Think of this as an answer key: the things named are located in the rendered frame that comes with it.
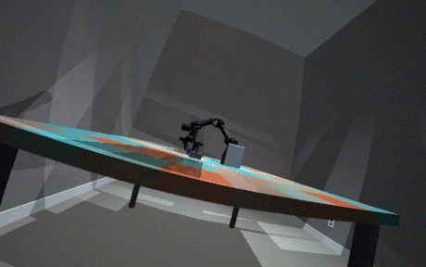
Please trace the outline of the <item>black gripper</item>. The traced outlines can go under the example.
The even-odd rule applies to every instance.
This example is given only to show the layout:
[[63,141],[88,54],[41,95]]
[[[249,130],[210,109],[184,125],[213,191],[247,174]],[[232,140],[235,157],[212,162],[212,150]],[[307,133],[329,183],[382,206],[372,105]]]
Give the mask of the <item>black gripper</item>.
[[[191,132],[189,132],[189,135],[192,135],[192,136],[195,136],[195,138],[197,137],[197,133],[191,133]],[[184,143],[184,151],[186,150],[186,148],[187,148],[187,145],[188,145],[188,143],[187,142],[189,142],[189,141],[187,141],[187,140],[185,140],[185,138],[184,137],[180,137],[179,138],[179,140],[181,140],[181,141],[183,141],[183,143]],[[200,146],[203,146],[203,143],[202,142],[190,142],[190,143],[194,143],[194,145],[193,145],[193,148],[192,148],[192,151],[194,151],[195,150],[195,148],[198,146],[198,145],[200,145]]]

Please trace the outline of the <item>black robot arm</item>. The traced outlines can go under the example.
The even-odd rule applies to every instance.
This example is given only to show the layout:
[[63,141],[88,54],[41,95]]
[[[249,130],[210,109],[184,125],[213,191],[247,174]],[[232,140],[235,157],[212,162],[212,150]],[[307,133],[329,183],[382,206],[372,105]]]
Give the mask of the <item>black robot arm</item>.
[[[218,121],[217,125],[215,125],[213,123],[213,121]],[[224,126],[224,121],[222,119],[219,119],[219,118],[209,119],[209,120],[205,120],[205,121],[192,121],[191,124],[183,123],[182,124],[182,130],[187,131],[187,132],[189,132],[191,130],[191,133],[197,134],[199,129],[201,130],[201,128],[203,126],[207,126],[209,124],[213,125],[214,127],[219,128],[222,131],[222,133],[225,137],[224,142],[225,142],[226,145],[233,144],[233,145],[238,146],[239,141],[236,138],[234,138],[232,135],[229,134],[229,132],[227,131],[227,129]],[[185,140],[187,140],[189,142],[195,141],[195,136],[186,135]]]

